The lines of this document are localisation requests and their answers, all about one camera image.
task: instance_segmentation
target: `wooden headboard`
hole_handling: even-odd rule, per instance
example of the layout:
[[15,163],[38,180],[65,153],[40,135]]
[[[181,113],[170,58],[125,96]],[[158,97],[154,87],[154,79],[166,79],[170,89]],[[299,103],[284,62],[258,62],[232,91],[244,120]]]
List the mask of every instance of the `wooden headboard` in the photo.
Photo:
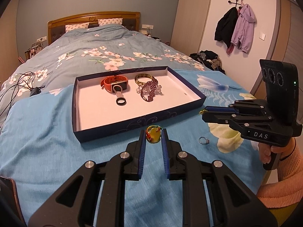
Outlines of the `wooden headboard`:
[[99,26],[98,19],[113,18],[123,18],[123,26],[129,30],[139,31],[140,12],[108,11],[83,13],[50,21],[48,23],[48,45],[51,45],[65,33],[65,25],[89,22],[89,28],[92,28]]

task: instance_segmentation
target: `wall-mounted coat rack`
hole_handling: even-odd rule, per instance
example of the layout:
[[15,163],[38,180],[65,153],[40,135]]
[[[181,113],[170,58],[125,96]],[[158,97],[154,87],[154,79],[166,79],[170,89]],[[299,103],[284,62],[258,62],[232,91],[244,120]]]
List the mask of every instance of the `wall-mounted coat rack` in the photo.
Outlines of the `wall-mounted coat rack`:
[[231,2],[231,1],[229,0],[228,3],[229,3],[229,4],[231,4],[231,3],[236,4],[235,7],[237,7],[237,4],[240,5],[240,3],[238,3],[238,0],[236,0],[236,2]]

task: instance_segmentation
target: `hand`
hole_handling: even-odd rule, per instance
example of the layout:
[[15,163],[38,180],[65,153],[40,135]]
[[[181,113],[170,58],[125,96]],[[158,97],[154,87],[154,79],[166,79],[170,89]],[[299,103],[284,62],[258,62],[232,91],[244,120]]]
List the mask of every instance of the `hand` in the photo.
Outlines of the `hand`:
[[294,150],[295,146],[295,139],[292,137],[288,143],[288,145],[284,148],[276,147],[276,146],[269,146],[264,143],[258,144],[259,147],[259,157],[263,164],[269,163],[271,160],[271,152],[276,154],[281,154],[280,159],[285,158],[286,156],[290,155]]

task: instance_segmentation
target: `camera lens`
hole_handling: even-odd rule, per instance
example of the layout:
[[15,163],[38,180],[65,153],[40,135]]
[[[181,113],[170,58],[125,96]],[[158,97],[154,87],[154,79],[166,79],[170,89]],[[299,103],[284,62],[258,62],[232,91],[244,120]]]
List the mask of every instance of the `camera lens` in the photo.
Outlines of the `camera lens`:
[[274,83],[275,82],[275,74],[274,71],[272,69],[268,70],[268,76],[269,76],[269,80]]
[[266,72],[265,68],[262,69],[262,73],[263,73],[263,77],[267,78],[267,72]]
[[279,73],[279,72],[277,73],[277,81],[280,86],[283,85],[283,77],[282,77],[281,73]]

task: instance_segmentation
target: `bed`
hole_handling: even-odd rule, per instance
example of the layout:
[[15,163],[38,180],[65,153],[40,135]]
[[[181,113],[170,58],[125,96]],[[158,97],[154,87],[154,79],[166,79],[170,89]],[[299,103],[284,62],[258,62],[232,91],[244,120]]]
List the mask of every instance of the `bed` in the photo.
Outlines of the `bed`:
[[[123,18],[122,25],[96,24],[98,18],[116,17]],[[19,86],[9,112],[5,107],[10,104],[13,88],[0,102],[0,175],[16,181],[26,223],[83,163],[107,161],[138,139],[141,128],[80,144],[71,122],[75,77],[117,69],[169,66],[205,94],[204,106],[226,107],[235,100],[254,98],[221,72],[207,70],[190,57],[139,33],[139,19],[138,12],[100,12],[51,21],[49,46],[19,66],[3,83],[0,96],[22,73],[31,71],[34,76],[27,80],[33,81],[33,86],[45,86],[41,94],[32,97]],[[90,22],[89,28],[67,33],[63,30],[67,24],[84,22]],[[265,171],[256,143],[243,140],[226,125],[204,123],[199,110],[157,124],[199,160],[222,160],[257,192]],[[201,145],[201,136],[207,137],[210,144]],[[142,179],[126,183],[125,226],[181,226],[181,189],[181,182],[166,179],[161,143],[148,144]]]

